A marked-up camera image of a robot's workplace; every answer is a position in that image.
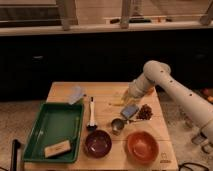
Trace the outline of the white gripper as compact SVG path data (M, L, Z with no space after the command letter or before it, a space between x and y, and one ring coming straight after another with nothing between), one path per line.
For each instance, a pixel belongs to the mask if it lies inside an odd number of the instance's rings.
M122 101L124 104L131 103L134 99L139 99L146 95L149 89L150 82L142 75L128 85L127 90L122 96Z

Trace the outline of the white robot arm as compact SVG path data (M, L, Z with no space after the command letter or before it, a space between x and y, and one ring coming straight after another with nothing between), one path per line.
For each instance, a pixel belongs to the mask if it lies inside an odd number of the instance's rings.
M142 98L152 87L158 85L184 109L205 137L213 143L213 105L176 81L170 73L168 64L147 61L143 66L143 73L129 83L122 100L129 102L133 98Z

